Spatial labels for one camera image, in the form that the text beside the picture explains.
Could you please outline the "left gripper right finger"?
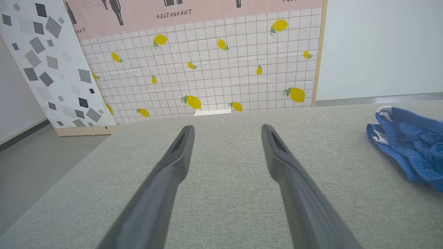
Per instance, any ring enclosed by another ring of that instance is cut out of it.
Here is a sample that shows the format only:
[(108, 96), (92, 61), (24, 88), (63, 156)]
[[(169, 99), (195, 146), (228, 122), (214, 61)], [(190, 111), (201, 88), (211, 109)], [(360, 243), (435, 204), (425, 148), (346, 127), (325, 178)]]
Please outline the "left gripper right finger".
[(279, 184), (294, 249), (362, 249), (275, 129), (261, 128), (271, 177)]

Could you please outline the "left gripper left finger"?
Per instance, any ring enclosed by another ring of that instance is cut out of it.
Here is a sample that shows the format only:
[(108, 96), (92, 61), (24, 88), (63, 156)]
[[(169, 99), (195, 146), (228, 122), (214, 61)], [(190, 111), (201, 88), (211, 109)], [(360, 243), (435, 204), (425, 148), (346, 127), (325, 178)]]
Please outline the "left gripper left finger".
[(187, 176), (194, 140), (195, 128), (183, 127), (97, 249), (164, 249), (176, 192)]

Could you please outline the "blue garment with white print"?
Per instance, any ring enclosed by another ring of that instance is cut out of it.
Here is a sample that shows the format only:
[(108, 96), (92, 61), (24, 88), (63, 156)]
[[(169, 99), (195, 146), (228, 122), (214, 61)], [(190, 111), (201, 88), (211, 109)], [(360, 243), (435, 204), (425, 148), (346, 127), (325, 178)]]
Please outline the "blue garment with white print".
[(382, 106), (378, 123), (367, 125), (375, 148), (394, 159), (410, 182), (443, 193), (443, 120), (435, 120), (394, 106)]

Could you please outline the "lemon grid backdrop panel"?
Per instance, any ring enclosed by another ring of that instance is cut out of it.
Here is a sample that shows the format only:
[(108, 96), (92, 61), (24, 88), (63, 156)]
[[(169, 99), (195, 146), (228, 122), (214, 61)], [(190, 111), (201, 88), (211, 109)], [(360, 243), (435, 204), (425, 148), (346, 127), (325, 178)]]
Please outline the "lemon grid backdrop panel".
[(328, 0), (63, 0), (117, 125), (315, 106)]

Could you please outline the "grey squares backdrop panel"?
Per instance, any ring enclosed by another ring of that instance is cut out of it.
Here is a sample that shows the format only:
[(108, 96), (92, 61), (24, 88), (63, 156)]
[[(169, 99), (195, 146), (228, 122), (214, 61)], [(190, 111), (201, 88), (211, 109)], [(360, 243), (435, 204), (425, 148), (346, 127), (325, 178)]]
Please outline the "grey squares backdrop panel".
[(112, 134), (73, 21), (64, 0), (0, 0), (0, 36), (57, 134)]

